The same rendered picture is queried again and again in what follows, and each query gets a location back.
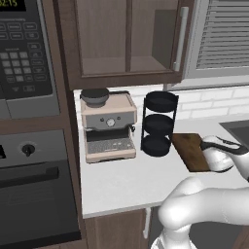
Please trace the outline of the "brown wooden cutting board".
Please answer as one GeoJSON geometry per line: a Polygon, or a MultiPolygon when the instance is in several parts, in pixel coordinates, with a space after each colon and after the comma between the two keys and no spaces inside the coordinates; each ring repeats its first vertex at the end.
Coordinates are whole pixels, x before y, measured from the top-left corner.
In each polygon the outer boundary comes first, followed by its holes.
{"type": "Polygon", "coordinates": [[[174,133],[172,143],[190,172],[208,172],[209,166],[200,149],[198,133],[174,133]]]}

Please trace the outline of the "beige espresso machine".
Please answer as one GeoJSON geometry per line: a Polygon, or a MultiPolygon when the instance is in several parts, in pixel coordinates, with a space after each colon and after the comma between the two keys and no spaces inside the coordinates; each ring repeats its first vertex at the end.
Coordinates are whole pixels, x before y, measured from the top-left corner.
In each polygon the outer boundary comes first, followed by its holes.
{"type": "Polygon", "coordinates": [[[129,92],[83,89],[80,100],[86,162],[135,158],[137,109],[129,92]]]}

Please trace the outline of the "black three-tier stand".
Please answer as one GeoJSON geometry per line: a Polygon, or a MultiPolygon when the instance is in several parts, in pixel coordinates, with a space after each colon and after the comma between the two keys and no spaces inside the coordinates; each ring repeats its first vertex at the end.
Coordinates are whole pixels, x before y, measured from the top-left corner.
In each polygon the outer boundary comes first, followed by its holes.
{"type": "Polygon", "coordinates": [[[169,153],[179,96],[168,91],[151,91],[143,104],[140,150],[151,157],[169,153]]]}

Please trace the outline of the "brown glass cupboard door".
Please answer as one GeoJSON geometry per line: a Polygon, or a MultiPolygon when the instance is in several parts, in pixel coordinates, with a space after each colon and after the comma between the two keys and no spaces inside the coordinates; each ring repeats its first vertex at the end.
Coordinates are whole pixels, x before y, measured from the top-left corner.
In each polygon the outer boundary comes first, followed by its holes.
{"type": "Polygon", "coordinates": [[[179,83],[195,0],[54,0],[69,88],[179,83]],[[173,70],[182,7],[189,8],[180,71],[173,70]]]}

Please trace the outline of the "black oven knob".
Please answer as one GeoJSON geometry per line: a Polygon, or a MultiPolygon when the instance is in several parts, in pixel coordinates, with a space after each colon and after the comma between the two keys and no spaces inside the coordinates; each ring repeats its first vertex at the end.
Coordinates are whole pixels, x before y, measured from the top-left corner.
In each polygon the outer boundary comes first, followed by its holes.
{"type": "Polygon", "coordinates": [[[30,157],[35,152],[35,147],[31,144],[26,144],[21,150],[27,157],[30,157]]]}

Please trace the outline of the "brown base cupboard door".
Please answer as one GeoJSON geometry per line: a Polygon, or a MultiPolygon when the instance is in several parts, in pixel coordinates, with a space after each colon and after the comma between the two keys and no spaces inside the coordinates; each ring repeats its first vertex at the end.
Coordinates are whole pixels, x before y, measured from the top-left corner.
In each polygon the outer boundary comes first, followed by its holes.
{"type": "Polygon", "coordinates": [[[148,249],[146,210],[85,219],[88,249],[148,249]]]}

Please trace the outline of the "dark grey sink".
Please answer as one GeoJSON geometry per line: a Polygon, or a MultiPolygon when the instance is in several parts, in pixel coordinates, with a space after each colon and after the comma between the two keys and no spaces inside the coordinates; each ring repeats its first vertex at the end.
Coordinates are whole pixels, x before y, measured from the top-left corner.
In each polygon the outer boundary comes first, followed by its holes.
{"type": "Polygon", "coordinates": [[[249,149],[249,120],[220,123],[220,126],[249,149]]]}

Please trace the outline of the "black built-in oven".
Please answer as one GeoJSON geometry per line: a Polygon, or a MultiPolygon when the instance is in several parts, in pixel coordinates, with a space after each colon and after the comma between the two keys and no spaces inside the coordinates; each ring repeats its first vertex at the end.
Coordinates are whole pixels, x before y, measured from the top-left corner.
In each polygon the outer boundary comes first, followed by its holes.
{"type": "Polygon", "coordinates": [[[78,240],[81,233],[61,130],[0,135],[0,170],[57,167],[57,179],[0,189],[0,249],[35,249],[78,240]],[[22,147],[35,152],[27,157],[22,147]]]}

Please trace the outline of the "grey microwave oven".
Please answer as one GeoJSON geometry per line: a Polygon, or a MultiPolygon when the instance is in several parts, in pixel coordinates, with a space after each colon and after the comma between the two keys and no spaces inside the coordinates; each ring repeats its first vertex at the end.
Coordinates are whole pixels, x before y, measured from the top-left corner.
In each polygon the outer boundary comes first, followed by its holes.
{"type": "Polygon", "coordinates": [[[0,119],[59,114],[41,0],[0,0],[0,119]]]}

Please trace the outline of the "grey window blinds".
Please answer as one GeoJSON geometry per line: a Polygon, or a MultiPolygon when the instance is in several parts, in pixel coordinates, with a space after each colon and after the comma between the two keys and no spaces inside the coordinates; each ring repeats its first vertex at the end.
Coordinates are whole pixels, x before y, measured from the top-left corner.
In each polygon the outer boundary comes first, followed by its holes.
{"type": "Polygon", "coordinates": [[[195,0],[183,88],[249,83],[249,0],[195,0]]]}

